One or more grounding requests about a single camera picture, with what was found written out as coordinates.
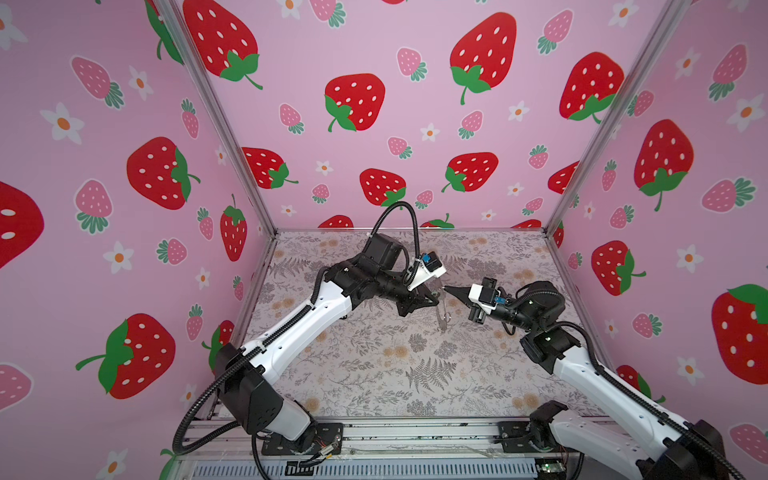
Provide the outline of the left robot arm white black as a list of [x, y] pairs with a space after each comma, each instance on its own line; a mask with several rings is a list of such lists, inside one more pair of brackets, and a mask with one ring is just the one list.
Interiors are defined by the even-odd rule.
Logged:
[[286, 440], [309, 438], [313, 419], [298, 403], [274, 389], [293, 360], [336, 321], [361, 303], [383, 298], [397, 313], [410, 313], [438, 304], [426, 283], [446, 273], [434, 252], [421, 254], [403, 272], [394, 264], [402, 245], [373, 234], [358, 255], [321, 270], [311, 296], [257, 339], [237, 348], [226, 344], [214, 357], [214, 374], [223, 383], [219, 400], [248, 434], [275, 432]]

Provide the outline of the large perforated metal keyring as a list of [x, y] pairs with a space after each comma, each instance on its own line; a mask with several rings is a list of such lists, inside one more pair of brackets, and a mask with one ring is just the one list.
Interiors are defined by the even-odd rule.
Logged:
[[438, 330], [441, 334], [446, 333], [451, 320], [451, 315], [445, 305], [445, 300], [440, 293], [437, 294], [438, 305], [436, 307], [436, 318], [438, 324]]

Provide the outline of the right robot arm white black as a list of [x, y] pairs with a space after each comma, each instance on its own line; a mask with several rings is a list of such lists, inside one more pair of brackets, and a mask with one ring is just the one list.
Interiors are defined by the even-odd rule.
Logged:
[[628, 479], [742, 478], [727, 460], [717, 429], [667, 410], [597, 360], [586, 330], [560, 320], [565, 298], [552, 283], [533, 282], [514, 295], [492, 278], [444, 290], [468, 307], [470, 320], [494, 319], [523, 331], [520, 343], [532, 362], [580, 391], [623, 430], [553, 403], [531, 417], [538, 442], [574, 449]]

